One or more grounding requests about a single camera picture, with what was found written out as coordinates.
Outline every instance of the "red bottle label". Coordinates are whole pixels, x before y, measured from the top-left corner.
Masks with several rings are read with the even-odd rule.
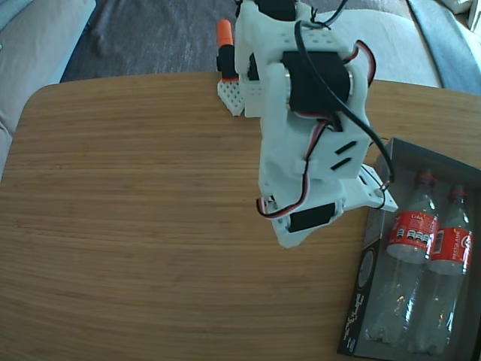
[[[436,217],[422,212],[401,212],[395,218],[389,245],[405,244],[430,250],[438,227]]]
[[[444,228],[437,233],[436,242],[432,247],[433,261],[451,261],[462,263],[466,269],[471,262],[473,249],[473,233],[460,228]]]

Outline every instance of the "gray carpet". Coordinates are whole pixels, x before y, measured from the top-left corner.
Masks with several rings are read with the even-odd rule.
[[[62,81],[128,74],[216,70],[216,22],[234,21],[233,0],[96,0]],[[338,0],[311,0],[319,12]],[[405,0],[355,0],[411,19]]]

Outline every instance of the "white 3d-printed bracket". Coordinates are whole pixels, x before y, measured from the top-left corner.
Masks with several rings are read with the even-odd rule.
[[[233,116],[239,117],[242,114],[245,102],[241,96],[238,81],[220,81],[217,84],[217,95]]]

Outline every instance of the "gray box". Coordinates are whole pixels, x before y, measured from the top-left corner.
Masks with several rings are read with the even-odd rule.
[[[424,168],[431,169],[437,179],[433,196],[441,220],[447,210],[447,196],[451,186],[465,186],[468,193],[467,212],[474,226],[470,271],[459,296],[451,342],[444,355],[413,355],[406,347],[393,348],[368,341],[365,330],[369,315],[375,312],[374,295],[378,294],[383,286],[383,260],[388,257],[386,242],[395,218],[393,213],[370,210],[358,277],[337,352],[389,361],[477,361],[481,349],[481,243],[477,244],[481,239],[476,239],[476,236],[481,237],[481,171],[397,138],[389,142],[388,150],[396,170],[396,182],[389,190],[400,210],[413,191],[416,173]],[[374,168],[382,179],[386,179],[387,169],[382,157],[376,161]]]

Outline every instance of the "red wire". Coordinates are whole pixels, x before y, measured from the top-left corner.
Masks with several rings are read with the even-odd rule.
[[[376,58],[374,57],[374,54],[372,50],[369,48],[369,46],[366,45],[366,43],[363,42],[362,40],[357,40],[354,44],[354,47],[355,48],[352,54],[349,55],[347,58],[345,58],[343,62],[344,64],[349,63],[350,61],[354,60],[357,57],[357,55],[359,55],[359,49],[363,50],[368,56],[368,61],[369,61],[368,84],[371,85],[377,70]]]
[[[306,161],[306,168],[304,170],[304,173],[302,174],[302,193],[301,197],[299,200],[294,203],[293,205],[289,205],[281,210],[275,211],[274,213],[268,214],[264,212],[264,205],[262,204],[264,199],[259,198],[256,200],[256,207],[257,211],[264,217],[269,220],[285,217],[286,215],[290,214],[293,212],[296,208],[298,208],[300,205],[304,203],[304,201],[307,198],[307,195],[309,194],[309,187],[310,187],[310,182],[309,182],[309,174],[307,173],[308,168],[309,168],[309,158],[314,151],[314,148],[316,147],[317,143],[319,142],[319,138],[324,130],[324,128],[327,125],[327,121],[320,121],[316,124],[316,127],[313,130],[313,134],[311,136],[309,146],[306,151],[306,156],[305,156],[305,161]]]

